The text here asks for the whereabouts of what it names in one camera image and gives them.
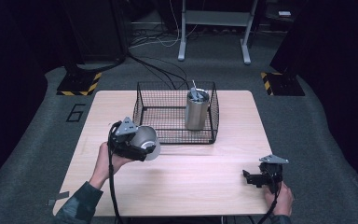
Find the black wire basket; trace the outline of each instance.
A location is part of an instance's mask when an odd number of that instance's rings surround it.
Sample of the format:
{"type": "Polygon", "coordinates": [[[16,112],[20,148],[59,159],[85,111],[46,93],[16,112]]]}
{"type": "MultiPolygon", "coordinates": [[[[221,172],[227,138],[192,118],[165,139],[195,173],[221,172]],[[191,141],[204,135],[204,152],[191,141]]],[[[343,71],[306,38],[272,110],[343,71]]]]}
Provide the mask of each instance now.
{"type": "Polygon", "coordinates": [[[214,82],[197,81],[209,94],[205,126],[185,128],[186,95],[193,82],[138,82],[133,122],[154,128],[161,144],[213,144],[219,126],[219,104],[214,82]]]}

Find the wooden table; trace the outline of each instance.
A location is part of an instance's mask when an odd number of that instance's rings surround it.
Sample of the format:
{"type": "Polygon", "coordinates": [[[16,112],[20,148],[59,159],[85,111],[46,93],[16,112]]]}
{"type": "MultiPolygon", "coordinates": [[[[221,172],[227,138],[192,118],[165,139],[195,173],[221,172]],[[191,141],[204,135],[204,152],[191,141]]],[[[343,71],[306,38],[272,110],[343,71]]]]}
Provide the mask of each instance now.
{"type": "MultiPolygon", "coordinates": [[[[123,217],[234,216],[265,214],[263,190],[248,185],[242,169],[259,174],[259,159],[271,153],[249,91],[217,91],[219,129],[212,145],[162,145],[153,161],[124,165],[115,175],[123,217]]],[[[79,137],[61,192],[70,196],[92,175],[110,126],[132,117],[136,91],[99,91],[79,137]]],[[[95,216],[114,216],[109,183],[95,216]]],[[[56,214],[67,199],[58,200],[56,214]]]]}

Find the stainless steel cup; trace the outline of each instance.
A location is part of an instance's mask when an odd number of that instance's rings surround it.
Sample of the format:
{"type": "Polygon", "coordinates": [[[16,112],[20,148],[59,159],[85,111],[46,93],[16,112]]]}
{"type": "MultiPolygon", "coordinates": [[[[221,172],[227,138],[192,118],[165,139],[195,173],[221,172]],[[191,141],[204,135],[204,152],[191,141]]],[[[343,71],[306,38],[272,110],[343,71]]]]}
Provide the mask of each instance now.
{"type": "Polygon", "coordinates": [[[185,127],[188,130],[200,131],[204,128],[208,106],[208,92],[191,88],[186,97],[185,127]]]}

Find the metal stand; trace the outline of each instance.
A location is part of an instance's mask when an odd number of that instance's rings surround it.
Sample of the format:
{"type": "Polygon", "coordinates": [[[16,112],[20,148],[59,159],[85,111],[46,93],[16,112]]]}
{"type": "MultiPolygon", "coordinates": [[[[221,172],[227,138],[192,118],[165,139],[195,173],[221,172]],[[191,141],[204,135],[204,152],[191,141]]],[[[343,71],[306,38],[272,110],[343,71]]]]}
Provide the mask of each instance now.
{"type": "Polygon", "coordinates": [[[196,11],[186,10],[186,0],[182,1],[182,38],[180,42],[178,60],[183,61],[186,54],[186,25],[203,24],[203,25],[225,25],[225,26],[242,26],[246,27],[245,35],[241,39],[241,49],[243,62],[247,65],[251,63],[247,42],[251,32],[255,8],[257,1],[254,0],[250,12],[217,12],[217,11],[196,11]]]}

